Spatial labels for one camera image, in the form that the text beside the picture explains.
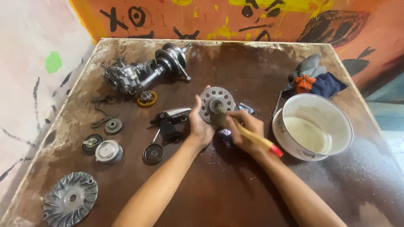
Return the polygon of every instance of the white wall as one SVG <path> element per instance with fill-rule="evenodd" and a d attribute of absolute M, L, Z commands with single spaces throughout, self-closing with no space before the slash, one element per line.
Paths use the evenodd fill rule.
<path fill-rule="evenodd" d="M 8 0 L 0 8 L 1 218 L 94 46 L 68 0 Z M 50 74 L 53 51 L 62 65 Z"/>

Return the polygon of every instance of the orange rag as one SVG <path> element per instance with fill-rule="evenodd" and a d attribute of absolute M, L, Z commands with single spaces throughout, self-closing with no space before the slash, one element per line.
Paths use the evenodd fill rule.
<path fill-rule="evenodd" d="M 315 81 L 315 78 L 309 78 L 307 74 L 296 77 L 294 80 L 296 94 L 309 93 Z"/>

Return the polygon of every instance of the blue rag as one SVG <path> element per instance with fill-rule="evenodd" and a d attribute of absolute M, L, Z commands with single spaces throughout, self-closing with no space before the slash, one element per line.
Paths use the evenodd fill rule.
<path fill-rule="evenodd" d="M 310 89 L 310 94 L 323 96 L 328 99 L 348 86 L 338 80 L 332 73 L 320 74 Z"/>

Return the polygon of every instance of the orange wall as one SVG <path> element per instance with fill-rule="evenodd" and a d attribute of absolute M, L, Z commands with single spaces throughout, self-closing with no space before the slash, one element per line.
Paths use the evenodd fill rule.
<path fill-rule="evenodd" d="M 359 88 L 404 53 L 403 0 L 70 0 L 101 37 L 331 43 Z"/>

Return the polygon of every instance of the forearm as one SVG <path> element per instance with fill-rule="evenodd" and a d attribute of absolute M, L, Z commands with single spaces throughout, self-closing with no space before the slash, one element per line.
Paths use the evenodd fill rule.
<path fill-rule="evenodd" d="M 132 196 L 113 226 L 153 226 L 170 202 L 186 172 L 202 149 L 189 136 Z"/>
<path fill-rule="evenodd" d="M 278 157 L 262 152 L 254 159 L 269 175 L 300 227 L 346 226 Z"/>

